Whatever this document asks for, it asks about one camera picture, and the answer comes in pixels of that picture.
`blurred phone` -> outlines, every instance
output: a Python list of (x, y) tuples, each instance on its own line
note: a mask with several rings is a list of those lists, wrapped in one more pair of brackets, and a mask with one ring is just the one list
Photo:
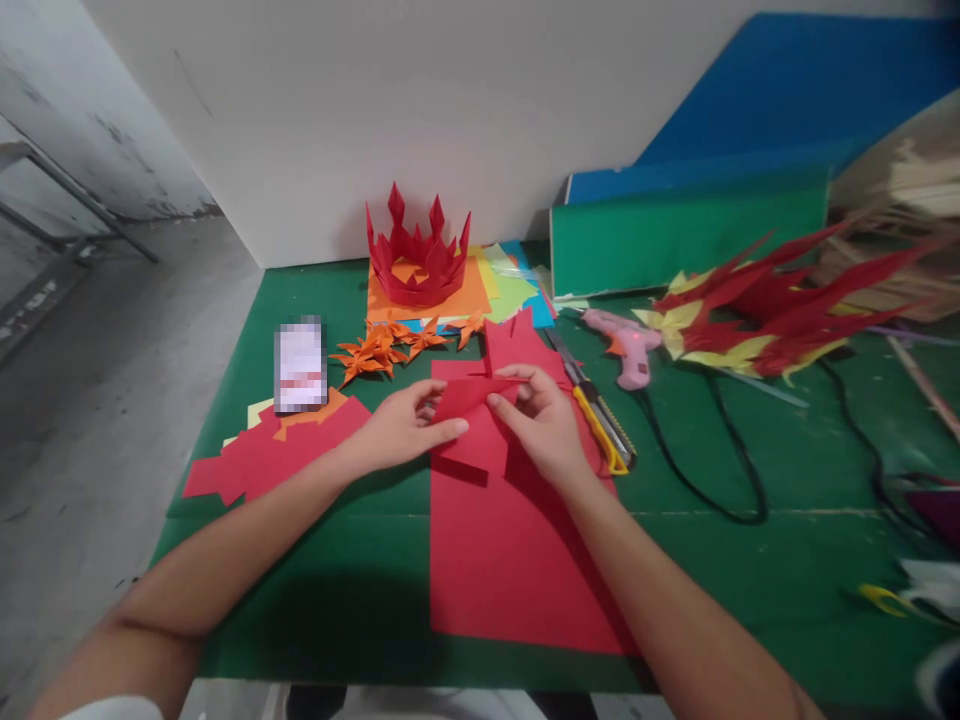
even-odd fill
[(326, 333), (319, 317), (280, 325), (274, 337), (274, 412), (313, 412), (327, 404)]

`concrete floor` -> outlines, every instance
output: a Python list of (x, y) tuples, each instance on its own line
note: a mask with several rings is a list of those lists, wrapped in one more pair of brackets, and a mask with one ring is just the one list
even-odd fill
[(144, 571), (259, 285), (225, 219), (134, 234), (0, 370), (0, 720)]

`origami crown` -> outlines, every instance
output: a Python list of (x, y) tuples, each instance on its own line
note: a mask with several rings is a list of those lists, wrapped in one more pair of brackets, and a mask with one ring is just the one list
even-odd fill
[[(433, 201), (430, 208), (430, 235), (423, 238), (420, 226), (413, 229), (413, 235), (403, 227), (403, 214), (406, 210), (397, 184), (390, 192), (390, 215), (393, 216), (393, 230), (390, 239), (383, 233), (373, 241), (373, 221), (370, 219), (370, 206), (367, 205), (367, 242), (370, 246), (370, 265), (383, 287), (383, 292), (395, 305), (404, 307), (433, 307), (453, 295), (463, 285), (463, 272), (467, 261), (467, 243), (470, 239), (470, 215), (463, 226), (459, 242), (456, 238), (450, 245), (443, 241), (441, 233), (446, 222), (440, 197)], [(406, 282), (393, 274), (393, 265), (401, 258), (419, 265), (427, 274), (418, 279), (414, 273)]]

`hand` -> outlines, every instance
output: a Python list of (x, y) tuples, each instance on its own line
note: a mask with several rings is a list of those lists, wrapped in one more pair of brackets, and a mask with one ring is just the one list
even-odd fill
[(580, 444), (573, 407), (549, 375), (534, 365), (508, 365), (498, 377), (526, 379), (516, 406), (492, 394), (487, 402), (523, 445), (540, 474), (554, 485), (596, 477)]
[(467, 431), (462, 418), (430, 425), (447, 383), (421, 380), (384, 400), (367, 423), (340, 447), (357, 463), (358, 475), (400, 465)]

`forearm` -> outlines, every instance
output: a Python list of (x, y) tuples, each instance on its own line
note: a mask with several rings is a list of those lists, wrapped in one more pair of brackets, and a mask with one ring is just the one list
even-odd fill
[(171, 551), (121, 600), (111, 619), (204, 638), (362, 472), (339, 448), (315, 460)]
[(561, 494), (678, 718), (822, 717), (600, 483), (567, 483)]

